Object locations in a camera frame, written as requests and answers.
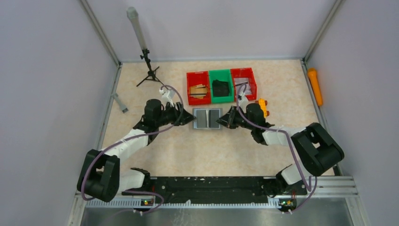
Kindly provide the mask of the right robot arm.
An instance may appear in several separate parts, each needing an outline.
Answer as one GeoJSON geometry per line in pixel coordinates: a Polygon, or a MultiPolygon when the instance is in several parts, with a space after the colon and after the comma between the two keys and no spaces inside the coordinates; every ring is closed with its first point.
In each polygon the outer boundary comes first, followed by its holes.
{"type": "Polygon", "coordinates": [[[344,159],[342,148],[321,124],[313,122],[304,128],[278,127],[266,121],[258,104],[248,104],[245,113],[241,107],[232,106],[216,123],[228,129],[246,128],[261,145],[289,147],[294,163],[278,172],[275,180],[275,187],[281,193],[300,181],[309,189],[312,177],[321,176],[344,159]]]}

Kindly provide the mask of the white credit card black stripe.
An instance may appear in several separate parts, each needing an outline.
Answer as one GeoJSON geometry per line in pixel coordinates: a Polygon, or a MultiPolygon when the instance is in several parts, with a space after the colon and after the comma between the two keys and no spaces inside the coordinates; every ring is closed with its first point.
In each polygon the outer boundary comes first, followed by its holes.
{"type": "Polygon", "coordinates": [[[235,87],[237,87],[237,88],[239,88],[240,86],[242,86],[243,84],[245,85],[245,87],[247,88],[247,89],[249,89],[250,88],[250,85],[249,85],[249,78],[234,78],[233,79],[234,80],[234,85],[235,85],[235,87]]]}

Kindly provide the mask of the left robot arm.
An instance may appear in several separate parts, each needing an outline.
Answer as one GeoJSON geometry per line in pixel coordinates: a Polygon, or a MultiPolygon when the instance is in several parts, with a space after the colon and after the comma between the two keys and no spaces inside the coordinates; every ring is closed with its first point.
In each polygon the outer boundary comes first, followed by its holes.
{"type": "Polygon", "coordinates": [[[96,198],[110,202],[118,193],[143,187],[148,173],[141,169],[121,173],[121,163],[154,141],[160,127],[183,126],[195,119],[180,102],[163,105],[158,99],[148,100],[140,121],[127,135],[108,148],[87,152],[77,190],[87,201],[96,198]]]}

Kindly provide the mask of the grey card holder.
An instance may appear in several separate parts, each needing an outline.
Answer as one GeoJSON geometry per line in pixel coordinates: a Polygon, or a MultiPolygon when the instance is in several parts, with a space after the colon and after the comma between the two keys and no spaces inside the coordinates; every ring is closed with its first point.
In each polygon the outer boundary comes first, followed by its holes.
{"type": "Polygon", "coordinates": [[[192,123],[193,129],[222,129],[216,122],[223,115],[222,108],[193,108],[192,114],[196,118],[192,123]]]}

